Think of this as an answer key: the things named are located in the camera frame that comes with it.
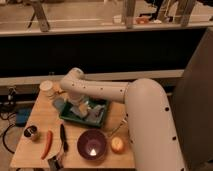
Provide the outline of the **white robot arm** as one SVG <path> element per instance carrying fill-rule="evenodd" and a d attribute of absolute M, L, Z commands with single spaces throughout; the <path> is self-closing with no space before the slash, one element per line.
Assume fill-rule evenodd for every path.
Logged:
<path fill-rule="evenodd" d="M 74 104 L 90 96 L 125 105 L 137 171 L 188 171 L 166 92 L 158 82 L 91 81 L 81 69 L 72 68 L 60 87 Z"/>

